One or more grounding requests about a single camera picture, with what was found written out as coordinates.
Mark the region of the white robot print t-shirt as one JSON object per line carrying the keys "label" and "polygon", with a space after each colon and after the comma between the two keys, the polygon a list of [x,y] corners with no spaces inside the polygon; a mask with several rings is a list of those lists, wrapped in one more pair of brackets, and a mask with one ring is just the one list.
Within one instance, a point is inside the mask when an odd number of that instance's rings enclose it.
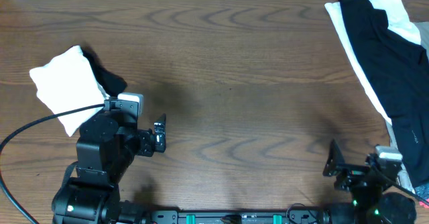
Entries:
{"label": "white robot print t-shirt", "polygon": [[37,97],[54,114],[104,103],[109,97],[98,83],[80,46],[73,46],[29,75]]}

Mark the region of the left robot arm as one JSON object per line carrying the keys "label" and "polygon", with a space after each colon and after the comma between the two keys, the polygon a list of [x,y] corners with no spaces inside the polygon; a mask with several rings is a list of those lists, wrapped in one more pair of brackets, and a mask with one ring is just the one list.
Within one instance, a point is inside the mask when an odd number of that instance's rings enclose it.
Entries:
{"label": "left robot arm", "polygon": [[166,150],[166,115],[153,129],[139,129],[137,116],[100,113],[80,127],[77,161],[69,165],[52,201],[55,224],[151,223],[141,205],[122,201],[119,182],[136,156]]}

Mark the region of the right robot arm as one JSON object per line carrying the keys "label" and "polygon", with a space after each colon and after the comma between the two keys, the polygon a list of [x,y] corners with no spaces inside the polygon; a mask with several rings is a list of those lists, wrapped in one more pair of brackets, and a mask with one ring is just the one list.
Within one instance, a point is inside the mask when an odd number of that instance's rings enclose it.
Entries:
{"label": "right robot arm", "polygon": [[334,189],[351,194],[350,203],[327,206],[325,223],[414,223],[417,219],[413,199],[398,192],[396,178],[402,169],[402,155],[388,146],[376,146],[365,165],[348,164],[336,141],[331,141],[323,170],[325,177],[335,177]]}

